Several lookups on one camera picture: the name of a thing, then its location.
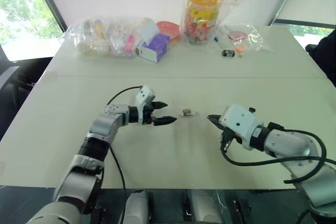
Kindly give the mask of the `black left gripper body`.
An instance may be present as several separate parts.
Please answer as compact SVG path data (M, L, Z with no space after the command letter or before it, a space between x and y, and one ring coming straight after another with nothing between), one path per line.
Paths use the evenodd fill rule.
M158 102L151 102L144 106L142 115L142 124L148 125L153 124L154 126L158 126L156 117L152 114L154 110L158 109Z

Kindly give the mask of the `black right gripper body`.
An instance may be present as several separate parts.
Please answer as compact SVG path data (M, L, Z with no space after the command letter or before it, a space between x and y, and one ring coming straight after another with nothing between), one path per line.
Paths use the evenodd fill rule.
M222 130L222 134L221 134L221 141L220 141L220 145L221 145L221 152L222 153L226 153L231 142L233 140L235 140L238 144L242 145L242 138L240 136L238 136L233 130L224 127L222 125L219 126L219 129Z

